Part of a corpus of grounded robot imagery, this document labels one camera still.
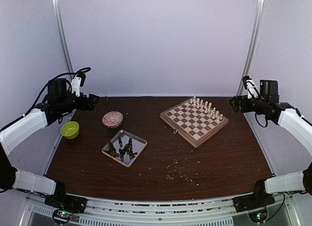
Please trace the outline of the wooden chess board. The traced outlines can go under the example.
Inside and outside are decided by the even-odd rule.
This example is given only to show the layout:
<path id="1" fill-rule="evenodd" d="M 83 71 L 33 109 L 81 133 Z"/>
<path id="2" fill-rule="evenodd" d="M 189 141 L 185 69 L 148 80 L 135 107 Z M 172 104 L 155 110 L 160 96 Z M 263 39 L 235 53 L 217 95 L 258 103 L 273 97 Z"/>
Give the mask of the wooden chess board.
<path id="1" fill-rule="evenodd" d="M 229 122 L 212 102 L 196 96 L 161 112 L 160 118 L 195 148 Z"/>

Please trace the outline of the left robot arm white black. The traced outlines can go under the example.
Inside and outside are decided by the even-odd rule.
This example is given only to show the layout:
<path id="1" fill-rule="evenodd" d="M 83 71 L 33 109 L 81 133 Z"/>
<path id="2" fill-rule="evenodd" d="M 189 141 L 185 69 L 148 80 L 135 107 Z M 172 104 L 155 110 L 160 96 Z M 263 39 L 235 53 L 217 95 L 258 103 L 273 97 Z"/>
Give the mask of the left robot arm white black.
<path id="1" fill-rule="evenodd" d="M 79 73 L 71 81 L 55 78 L 45 86 L 46 96 L 21 117 L 0 130 L 0 190 L 21 189 L 51 195 L 59 208 L 70 204 L 70 197 L 59 190 L 59 184 L 50 178 L 23 171 L 11 165 L 8 156 L 23 141 L 55 121 L 61 121 L 74 110 L 93 111 L 99 96 L 80 91 L 84 77 Z"/>

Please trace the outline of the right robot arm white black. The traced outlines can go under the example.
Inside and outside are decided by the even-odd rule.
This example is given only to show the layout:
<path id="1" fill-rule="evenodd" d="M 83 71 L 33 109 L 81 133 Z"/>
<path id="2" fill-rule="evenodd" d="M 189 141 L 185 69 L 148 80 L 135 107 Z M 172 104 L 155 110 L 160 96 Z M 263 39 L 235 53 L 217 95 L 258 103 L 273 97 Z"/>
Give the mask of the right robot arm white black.
<path id="1" fill-rule="evenodd" d="M 312 153 L 312 123 L 305 119 L 299 109 L 287 102 L 279 101 L 278 81 L 261 80 L 258 90 L 254 80 L 249 76 L 242 78 L 247 94 L 234 96 L 229 103 L 234 112 L 251 113 L 255 118 L 263 115 L 265 125 L 271 121 L 275 125 L 288 131 L 305 149 Z M 257 181 L 255 190 L 250 196 L 250 203 L 254 207 L 262 206 L 275 193 L 312 193 L 312 166 L 307 169 L 275 176 L 266 180 Z"/>

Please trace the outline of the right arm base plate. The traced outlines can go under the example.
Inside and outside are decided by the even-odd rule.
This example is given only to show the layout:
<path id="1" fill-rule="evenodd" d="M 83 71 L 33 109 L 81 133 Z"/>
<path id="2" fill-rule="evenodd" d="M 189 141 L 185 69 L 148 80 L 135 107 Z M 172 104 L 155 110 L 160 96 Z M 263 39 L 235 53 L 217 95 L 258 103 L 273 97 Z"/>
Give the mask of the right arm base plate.
<path id="1" fill-rule="evenodd" d="M 233 198 L 233 204 L 237 213 L 249 211 L 275 203 L 273 196 L 254 197 L 252 194 Z"/>

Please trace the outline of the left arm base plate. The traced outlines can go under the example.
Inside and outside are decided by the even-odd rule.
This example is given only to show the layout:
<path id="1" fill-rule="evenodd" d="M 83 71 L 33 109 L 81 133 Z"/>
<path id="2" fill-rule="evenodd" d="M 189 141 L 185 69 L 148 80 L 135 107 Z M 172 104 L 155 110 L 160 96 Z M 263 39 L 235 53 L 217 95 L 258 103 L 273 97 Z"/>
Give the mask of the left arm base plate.
<path id="1" fill-rule="evenodd" d="M 70 213 L 84 213 L 87 205 L 86 198 L 72 195 L 66 195 L 64 200 L 60 200 L 52 195 L 47 195 L 44 198 L 44 203 L 46 205 L 65 210 Z"/>

